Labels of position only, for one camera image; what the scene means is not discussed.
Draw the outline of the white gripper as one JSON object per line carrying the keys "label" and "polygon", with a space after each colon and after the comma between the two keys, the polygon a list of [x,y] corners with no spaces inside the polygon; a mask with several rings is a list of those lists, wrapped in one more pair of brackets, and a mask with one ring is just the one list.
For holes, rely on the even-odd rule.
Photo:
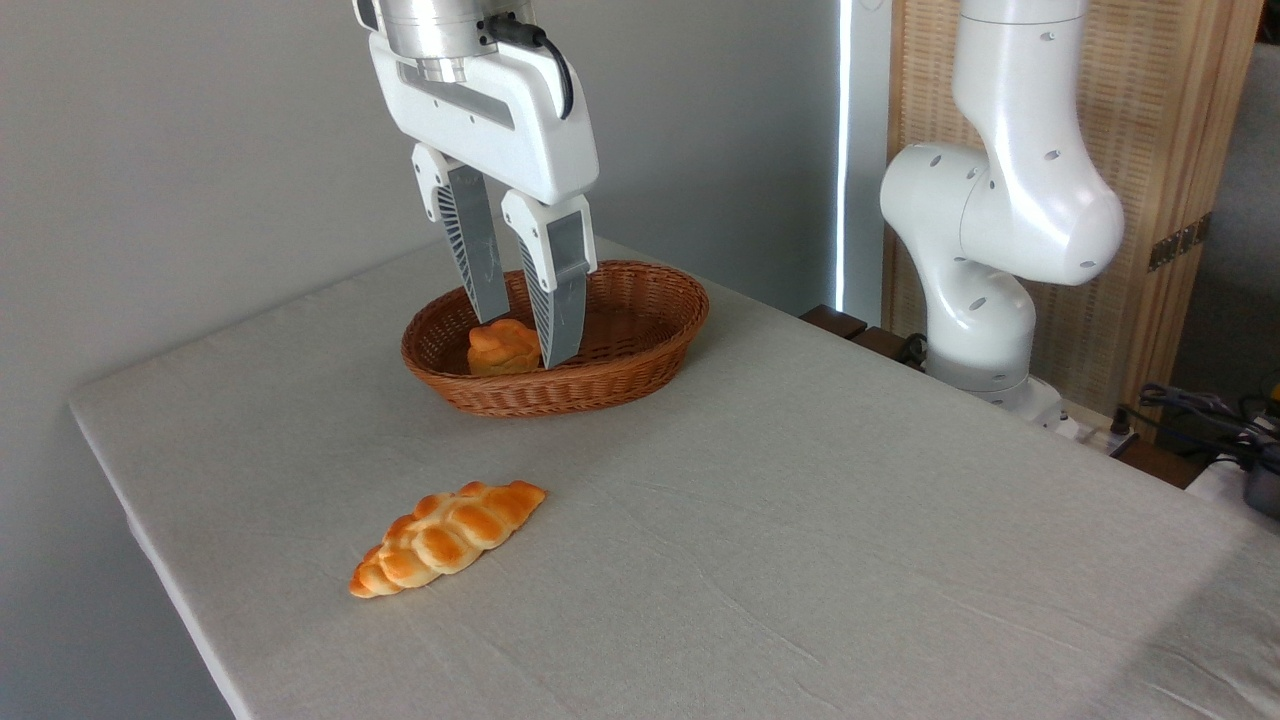
{"label": "white gripper", "polygon": [[420,142],[412,163],[422,205],[443,224],[477,320],[509,311],[485,174],[515,188],[500,206],[518,236],[541,364],[568,361],[580,350],[588,277],[598,269],[590,208],[580,195],[599,177],[582,90],[561,118],[559,67],[541,49],[500,44],[465,59],[465,79],[447,83],[426,79],[379,33],[367,40],[390,117]]}

